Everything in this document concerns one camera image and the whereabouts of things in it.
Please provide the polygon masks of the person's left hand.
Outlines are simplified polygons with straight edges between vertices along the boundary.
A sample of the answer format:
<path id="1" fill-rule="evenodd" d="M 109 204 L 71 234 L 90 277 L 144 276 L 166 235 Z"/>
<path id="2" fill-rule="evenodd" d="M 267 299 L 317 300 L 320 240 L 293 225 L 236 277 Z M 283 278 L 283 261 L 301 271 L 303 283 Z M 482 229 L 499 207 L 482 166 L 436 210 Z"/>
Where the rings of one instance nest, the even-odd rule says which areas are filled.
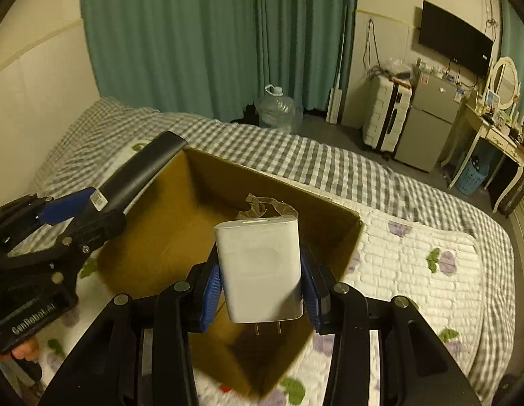
<path id="1" fill-rule="evenodd" d="M 18 360 L 34 361 L 39 357 L 40 346 L 36 336 L 29 337 L 22 344 L 14 348 L 12 357 Z"/>

